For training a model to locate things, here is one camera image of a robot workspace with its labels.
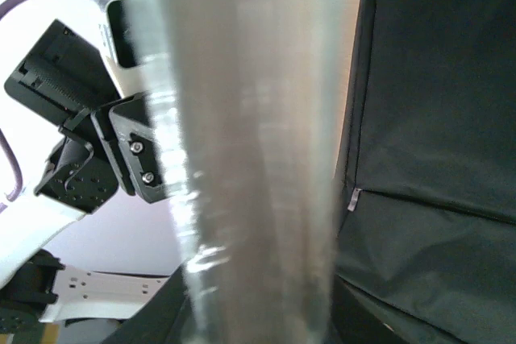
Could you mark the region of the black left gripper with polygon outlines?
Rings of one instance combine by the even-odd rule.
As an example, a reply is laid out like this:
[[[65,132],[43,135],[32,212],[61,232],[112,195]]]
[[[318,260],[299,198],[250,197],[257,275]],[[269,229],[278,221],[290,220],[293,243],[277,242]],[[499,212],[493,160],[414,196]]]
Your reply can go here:
[[[61,124],[64,138],[48,157],[35,195],[85,213],[95,212],[118,190],[149,204],[164,200],[145,105],[145,94],[137,93],[96,110],[82,110]]]

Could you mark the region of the grey plastic-wrapped notebook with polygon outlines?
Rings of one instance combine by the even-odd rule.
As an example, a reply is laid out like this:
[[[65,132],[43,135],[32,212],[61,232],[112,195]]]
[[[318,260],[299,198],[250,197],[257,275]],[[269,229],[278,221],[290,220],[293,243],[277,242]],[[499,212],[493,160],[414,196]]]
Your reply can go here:
[[[335,244],[346,0],[141,0],[188,307],[180,343],[321,343]]]

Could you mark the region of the black student bag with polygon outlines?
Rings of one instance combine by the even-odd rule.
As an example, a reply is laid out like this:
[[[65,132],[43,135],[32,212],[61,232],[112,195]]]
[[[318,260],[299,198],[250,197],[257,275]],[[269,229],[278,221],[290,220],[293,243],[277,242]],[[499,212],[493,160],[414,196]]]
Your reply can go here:
[[[515,340],[515,0],[360,0],[328,343]]]

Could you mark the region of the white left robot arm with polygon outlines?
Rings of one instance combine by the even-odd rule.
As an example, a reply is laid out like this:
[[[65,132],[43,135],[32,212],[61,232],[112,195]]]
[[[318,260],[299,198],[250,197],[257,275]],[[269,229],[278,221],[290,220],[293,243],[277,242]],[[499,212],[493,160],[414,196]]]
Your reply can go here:
[[[163,181],[145,96],[123,92],[99,51],[54,21],[5,83],[53,128],[18,134],[41,167],[15,169],[1,213],[1,332],[40,323],[123,321],[164,284]]]

